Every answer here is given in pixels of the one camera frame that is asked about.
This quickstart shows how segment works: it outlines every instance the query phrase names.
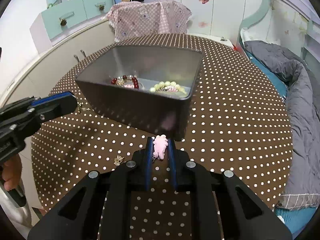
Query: mint green drawer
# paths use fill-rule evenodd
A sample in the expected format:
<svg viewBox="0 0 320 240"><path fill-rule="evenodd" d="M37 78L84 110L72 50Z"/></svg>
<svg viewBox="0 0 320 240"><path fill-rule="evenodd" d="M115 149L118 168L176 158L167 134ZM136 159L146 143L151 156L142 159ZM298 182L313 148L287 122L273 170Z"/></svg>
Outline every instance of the mint green drawer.
<svg viewBox="0 0 320 240"><path fill-rule="evenodd" d="M84 9L87 13L87 19L91 19L101 14L107 13L111 6L112 0L83 0ZM99 10L99 5L104 6L104 10Z"/></svg>
<svg viewBox="0 0 320 240"><path fill-rule="evenodd" d="M87 20L82 0L62 2L43 11L41 14L49 39L52 39L68 28ZM60 25L61 17L67 20L67 24L63 27Z"/></svg>

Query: pine cone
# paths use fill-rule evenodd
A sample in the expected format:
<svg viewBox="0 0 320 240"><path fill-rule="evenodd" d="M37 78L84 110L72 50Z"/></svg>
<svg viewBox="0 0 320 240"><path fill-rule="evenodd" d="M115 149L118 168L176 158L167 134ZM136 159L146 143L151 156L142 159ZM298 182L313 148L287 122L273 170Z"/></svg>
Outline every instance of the pine cone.
<svg viewBox="0 0 320 240"><path fill-rule="evenodd" d="M66 26L67 25L67 20L66 19L62 19L60 22L61 27Z"/></svg>

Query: brown tablecloth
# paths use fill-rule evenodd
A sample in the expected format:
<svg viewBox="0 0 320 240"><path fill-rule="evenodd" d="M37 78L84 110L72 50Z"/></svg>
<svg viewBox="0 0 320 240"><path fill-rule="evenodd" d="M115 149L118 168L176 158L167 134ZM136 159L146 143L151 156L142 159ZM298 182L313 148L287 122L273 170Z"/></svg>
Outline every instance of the brown tablecloth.
<svg viewBox="0 0 320 240"><path fill-rule="evenodd" d="M160 34L122 41L122 45L161 45L201 49L201 79L191 106L187 132L176 142L208 170L232 170L270 208L285 187L292 138L284 103L266 75L237 51L205 38ZM44 123L32 138L32 161L39 199L50 210L91 170L115 169L114 158L131 159L154 136L91 110L74 78L110 45L72 68L50 95L70 90L90 110ZM153 164L150 192L134 192L132 239L190 238L189 192L169 184L168 161Z"/></svg>

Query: red beaded bracelet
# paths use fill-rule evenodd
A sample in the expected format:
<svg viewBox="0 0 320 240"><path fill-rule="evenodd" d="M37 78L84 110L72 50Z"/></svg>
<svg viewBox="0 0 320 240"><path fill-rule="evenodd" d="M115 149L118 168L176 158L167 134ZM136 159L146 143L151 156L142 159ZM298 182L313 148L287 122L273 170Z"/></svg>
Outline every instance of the red beaded bracelet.
<svg viewBox="0 0 320 240"><path fill-rule="evenodd" d="M137 77L136 76L132 76L132 75L130 75L130 76L123 75L122 78L114 78L111 81L111 84L123 86L124 83L127 82L127 81L132 81L134 88L139 89L139 83L138 83Z"/></svg>

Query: triangular cutout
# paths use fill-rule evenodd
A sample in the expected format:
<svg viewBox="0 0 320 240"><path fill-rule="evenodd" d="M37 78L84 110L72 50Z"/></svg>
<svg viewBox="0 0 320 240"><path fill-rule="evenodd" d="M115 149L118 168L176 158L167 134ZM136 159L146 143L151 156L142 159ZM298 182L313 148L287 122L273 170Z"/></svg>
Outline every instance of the triangular cutout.
<svg viewBox="0 0 320 240"><path fill-rule="evenodd" d="M68 218L70 220L75 220L79 212L86 188L81 188L70 201L59 211L58 215Z"/></svg>
<svg viewBox="0 0 320 240"><path fill-rule="evenodd" d="M262 215L262 210L240 187L236 187L236 192L246 219Z"/></svg>

